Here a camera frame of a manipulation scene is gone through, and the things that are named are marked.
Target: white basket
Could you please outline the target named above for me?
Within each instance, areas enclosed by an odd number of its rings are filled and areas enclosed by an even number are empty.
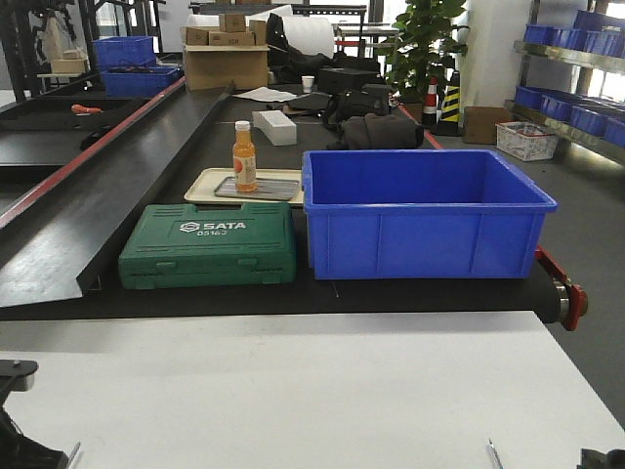
[[[529,122],[497,124],[497,148],[523,161],[550,159],[560,138]]]

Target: striped warning post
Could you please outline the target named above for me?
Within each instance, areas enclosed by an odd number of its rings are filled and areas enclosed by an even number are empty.
[[[442,102],[442,114],[433,133],[458,137],[458,122],[460,121],[460,72],[454,70],[447,85],[445,99]]]
[[[437,79],[435,77],[430,78],[421,123],[429,129],[437,125]]]

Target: green leaves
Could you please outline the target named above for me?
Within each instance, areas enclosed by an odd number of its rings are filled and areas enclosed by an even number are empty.
[[[455,68],[455,56],[467,51],[467,46],[453,36],[466,26],[452,23],[466,11],[465,3],[466,0],[406,0],[406,11],[397,16],[395,24],[399,29],[396,63],[387,73],[389,82],[403,96],[418,96],[423,101],[432,76],[444,88],[447,71]],[[393,55],[390,49],[382,51],[385,56]]]

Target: sata logo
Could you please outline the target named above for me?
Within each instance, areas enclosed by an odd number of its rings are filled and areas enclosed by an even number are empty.
[[[180,225],[181,232],[192,233],[192,232],[196,232],[197,230],[199,230],[199,223],[188,222],[188,223],[182,223]]]
[[[246,228],[243,222],[215,222],[205,223],[202,230],[239,230]]]

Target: green tool case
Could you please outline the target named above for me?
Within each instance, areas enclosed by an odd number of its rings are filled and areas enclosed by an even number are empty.
[[[149,205],[119,256],[125,288],[283,283],[295,278],[286,202],[240,210]]]

